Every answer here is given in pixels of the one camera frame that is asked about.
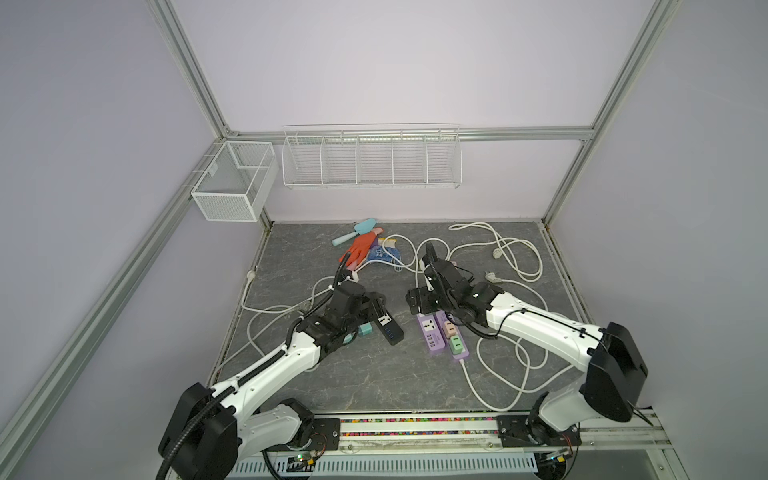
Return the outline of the pink charger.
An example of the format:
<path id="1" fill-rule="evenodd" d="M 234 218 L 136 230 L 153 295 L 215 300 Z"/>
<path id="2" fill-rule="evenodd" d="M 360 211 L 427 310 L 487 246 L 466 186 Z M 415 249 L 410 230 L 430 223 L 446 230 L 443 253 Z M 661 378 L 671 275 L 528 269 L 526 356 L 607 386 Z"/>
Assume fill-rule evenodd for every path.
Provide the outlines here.
<path id="1" fill-rule="evenodd" d="M 447 338 L 451 338 L 457 335 L 456 326 L 450 321 L 446 321 L 443 323 L 443 332 Z"/>

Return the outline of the teal usb charger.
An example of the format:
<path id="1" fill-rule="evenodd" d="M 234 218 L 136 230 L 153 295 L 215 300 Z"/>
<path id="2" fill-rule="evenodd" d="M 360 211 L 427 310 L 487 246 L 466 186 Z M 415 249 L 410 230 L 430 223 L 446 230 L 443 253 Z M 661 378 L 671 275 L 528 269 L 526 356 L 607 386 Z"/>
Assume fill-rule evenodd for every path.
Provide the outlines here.
<path id="1" fill-rule="evenodd" d="M 358 334 L 360 336 L 369 335 L 372 331 L 373 331 L 373 327 L 370 323 L 366 323 L 358 327 Z"/>

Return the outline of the black power strip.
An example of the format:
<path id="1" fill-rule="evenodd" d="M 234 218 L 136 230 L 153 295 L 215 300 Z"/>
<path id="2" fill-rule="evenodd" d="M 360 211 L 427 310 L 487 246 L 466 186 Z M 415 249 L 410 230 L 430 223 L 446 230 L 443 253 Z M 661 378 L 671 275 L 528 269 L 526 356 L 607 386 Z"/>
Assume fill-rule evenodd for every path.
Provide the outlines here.
<path id="1" fill-rule="evenodd" d="M 390 345 L 397 345 L 404 339 L 402 328 L 386 310 L 376 314 L 376 324 Z"/>

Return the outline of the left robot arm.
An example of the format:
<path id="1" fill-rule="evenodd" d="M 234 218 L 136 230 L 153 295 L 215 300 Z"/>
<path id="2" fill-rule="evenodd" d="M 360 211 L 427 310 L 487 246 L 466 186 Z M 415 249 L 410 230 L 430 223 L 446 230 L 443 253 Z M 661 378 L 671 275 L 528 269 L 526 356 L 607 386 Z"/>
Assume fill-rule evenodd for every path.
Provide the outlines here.
<path id="1" fill-rule="evenodd" d="M 241 372 L 211 386 L 195 383 L 179 398 L 158 453 L 157 478 L 224 479 L 243 458 L 305 442 L 313 414 L 295 399 L 264 403 L 386 315 L 386 298 L 345 280 L 288 328 L 282 344 Z"/>

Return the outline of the purple power strip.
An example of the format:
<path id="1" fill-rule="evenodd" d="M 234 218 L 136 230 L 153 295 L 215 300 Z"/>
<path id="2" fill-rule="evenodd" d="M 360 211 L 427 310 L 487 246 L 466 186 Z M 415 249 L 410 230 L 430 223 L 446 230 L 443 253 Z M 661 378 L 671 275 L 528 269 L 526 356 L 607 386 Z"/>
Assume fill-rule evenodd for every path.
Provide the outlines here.
<path id="1" fill-rule="evenodd" d="M 469 350 L 458 326 L 453 321 L 453 317 L 444 311 L 438 311 L 435 318 L 439 332 L 443 336 L 452 358 L 455 361 L 465 360 L 469 356 Z"/>
<path id="2" fill-rule="evenodd" d="M 431 354 L 445 349 L 445 340 L 440 332 L 439 322 L 434 314 L 418 314 L 417 322 L 424 336 L 428 351 Z"/>

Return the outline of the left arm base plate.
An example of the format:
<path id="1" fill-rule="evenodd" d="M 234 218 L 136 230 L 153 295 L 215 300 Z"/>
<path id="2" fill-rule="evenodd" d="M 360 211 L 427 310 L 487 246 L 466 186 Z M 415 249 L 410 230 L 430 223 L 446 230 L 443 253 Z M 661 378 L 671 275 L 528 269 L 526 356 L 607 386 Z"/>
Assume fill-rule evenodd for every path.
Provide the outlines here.
<path id="1" fill-rule="evenodd" d="M 336 417 L 315 418 L 302 424 L 298 433 L 276 451 L 336 451 L 341 440 L 341 420 Z"/>

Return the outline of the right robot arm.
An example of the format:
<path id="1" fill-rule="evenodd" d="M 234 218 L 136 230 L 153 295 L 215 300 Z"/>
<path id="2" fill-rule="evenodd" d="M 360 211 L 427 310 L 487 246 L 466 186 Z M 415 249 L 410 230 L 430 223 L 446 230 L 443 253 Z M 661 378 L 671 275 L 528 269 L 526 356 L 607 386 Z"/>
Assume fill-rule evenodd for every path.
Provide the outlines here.
<path id="1" fill-rule="evenodd" d="M 627 423 L 641 414 L 637 403 L 648 368 L 629 330 L 611 322 L 585 324 L 533 306 L 496 284 L 475 282 L 426 246 L 421 260 L 426 283 L 407 302 L 419 314 L 442 311 L 481 340 L 517 337 L 567 362 L 579 379 L 543 393 L 526 421 L 531 435 L 561 433 L 592 419 Z"/>

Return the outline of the green charger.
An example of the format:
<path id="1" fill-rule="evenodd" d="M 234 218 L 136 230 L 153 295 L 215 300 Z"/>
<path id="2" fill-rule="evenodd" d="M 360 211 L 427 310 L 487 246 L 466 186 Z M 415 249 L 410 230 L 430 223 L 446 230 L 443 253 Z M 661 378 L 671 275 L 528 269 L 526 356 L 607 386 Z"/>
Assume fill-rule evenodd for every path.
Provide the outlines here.
<path id="1" fill-rule="evenodd" d="M 465 346 L 460 336 L 449 338 L 449 347 L 453 355 L 461 355 L 465 352 Z"/>

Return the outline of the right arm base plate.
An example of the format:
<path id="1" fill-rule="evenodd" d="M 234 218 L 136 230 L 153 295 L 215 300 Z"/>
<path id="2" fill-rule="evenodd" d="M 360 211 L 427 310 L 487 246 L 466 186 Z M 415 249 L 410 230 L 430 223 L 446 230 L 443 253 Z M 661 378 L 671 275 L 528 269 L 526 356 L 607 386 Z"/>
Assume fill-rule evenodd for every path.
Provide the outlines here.
<path id="1" fill-rule="evenodd" d="M 577 447 L 582 444 L 576 426 L 556 431 L 538 418 L 532 420 L 524 414 L 496 417 L 498 437 L 503 447 Z"/>

